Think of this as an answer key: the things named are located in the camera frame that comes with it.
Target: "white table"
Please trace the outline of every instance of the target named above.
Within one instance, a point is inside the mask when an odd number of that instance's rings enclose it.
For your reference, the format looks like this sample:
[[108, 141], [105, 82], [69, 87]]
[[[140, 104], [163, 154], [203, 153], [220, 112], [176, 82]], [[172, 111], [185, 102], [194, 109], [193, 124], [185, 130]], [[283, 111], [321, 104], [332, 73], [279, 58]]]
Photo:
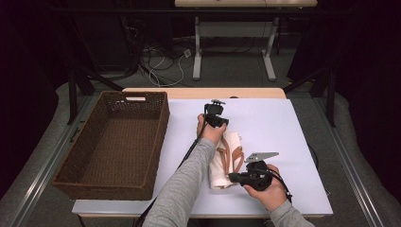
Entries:
[[[126, 89], [128, 91], [161, 91], [160, 89]], [[161, 152], [153, 198], [174, 173], [183, 156], [195, 140], [197, 116], [211, 98], [222, 98], [222, 117], [228, 118], [229, 131], [242, 136], [245, 156], [253, 152], [279, 152], [268, 163], [279, 166], [291, 194], [294, 206], [306, 217], [333, 214], [319, 173], [305, 142], [297, 116], [281, 89], [166, 89], [170, 117]], [[193, 94], [206, 99], [195, 99]], [[81, 217], [138, 217], [151, 201], [89, 201], [77, 200], [73, 213]], [[251, 198], [240, 185], [228, 189], [211, 189], [203, 181], [191, 218], [267, 218], [269, 214], [259, 201]]]
[[[305, 8], [315, 7], [317, 0], [175, 0], [182, 8]], [[276, 35], [278, 18], [272, 22], [201, 22], [195, 17], [196, 54], [193, 79], [201, 78], [201, 37], [269, 37], [262, 58], [270, 81], [276, 81], [270, 53]]]

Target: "white cloth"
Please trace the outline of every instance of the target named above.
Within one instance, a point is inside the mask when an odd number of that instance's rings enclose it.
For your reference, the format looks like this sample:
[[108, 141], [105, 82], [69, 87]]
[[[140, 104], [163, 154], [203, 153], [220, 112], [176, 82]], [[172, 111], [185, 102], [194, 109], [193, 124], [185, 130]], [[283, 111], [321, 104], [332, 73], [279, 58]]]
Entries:
[[209, 181], [212, 189], [224, 189], [231, 186], [233, 183], [230, 182], [228, 173], [238, 172], [244, 162], [239, 134], [226, 131], [223, 138], [227, 142], [228, 148], [224, 146], [223, 140], [220, 140], [215, 157], [209, 166]]

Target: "hand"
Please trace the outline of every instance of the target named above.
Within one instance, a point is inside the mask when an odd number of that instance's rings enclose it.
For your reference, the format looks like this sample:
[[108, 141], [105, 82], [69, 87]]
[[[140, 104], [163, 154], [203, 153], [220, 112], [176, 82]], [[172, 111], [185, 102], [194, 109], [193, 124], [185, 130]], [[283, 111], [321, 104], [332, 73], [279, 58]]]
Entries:
[[[197, 135], [201, 133], [201, 128], [203, 126], [204, 116], [203, 114], [198, 115], [198, 126], [197, 126]], [[224, 123], [220, 128], [213, 128], [209, 124], [206, 124], [203, 133], [200, 138], [206, 138], [211, 140], [215, 145], [218, 145], [218, 141], [220, 141], [221, 136], [226, 131], [227, 125]]]
[[[268, 165], [268, 168], [276, 171], [277, 173], [279, 172], [276, 166]], [[265, 208], [270, 212], [277, 209], [287, 200], [286, 189], [275, 178], [271, 180], [271, 185], [264, 191], [256, 191], [249, 185], [244, 185], [244, 188], [251, 197], [262, 202]]]

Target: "wicker basket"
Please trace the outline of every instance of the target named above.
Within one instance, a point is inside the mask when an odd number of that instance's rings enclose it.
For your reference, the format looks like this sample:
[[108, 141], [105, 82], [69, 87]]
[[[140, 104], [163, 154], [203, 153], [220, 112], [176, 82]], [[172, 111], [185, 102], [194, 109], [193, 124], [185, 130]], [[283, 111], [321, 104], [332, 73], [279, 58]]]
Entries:
[[166, 93], [103, 92], [53, 185], [73, 200], [150, 200], [168, 118]]

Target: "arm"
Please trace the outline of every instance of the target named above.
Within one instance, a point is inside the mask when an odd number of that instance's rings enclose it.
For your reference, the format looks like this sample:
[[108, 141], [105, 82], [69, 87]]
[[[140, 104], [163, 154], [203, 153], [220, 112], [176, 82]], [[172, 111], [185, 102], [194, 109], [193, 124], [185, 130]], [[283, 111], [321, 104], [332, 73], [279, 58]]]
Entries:
[[[279, 172], [278, 168], [268, 165], [269, 169]], [[277, 179], [273, 178], [271, 185], [264, 191], [256, 191], [249, 185], [244, 185], [251, 197], [259, 200], [270, 211], [271, 221], [276, 227], [314, 226], [304, 219], [301, 213], [287, 200], [286, 190]]]
[[270, 213], [271, 221], [275, 227], [312, 227], [312, 223], [304, 219], [301, 213], [295, 209], [291, 202], [285, 201], [277, 209]]
[[[198, 116], [198, 133], [203, 115]], [[212, 128], [206, 125], [201, 140], [188, 159], [171, 176], [158, 195], [143, 226], [186, 226], [192, 207], [200, 193], [201, 182], [216, 152], [216, 144], [226, 126]]]

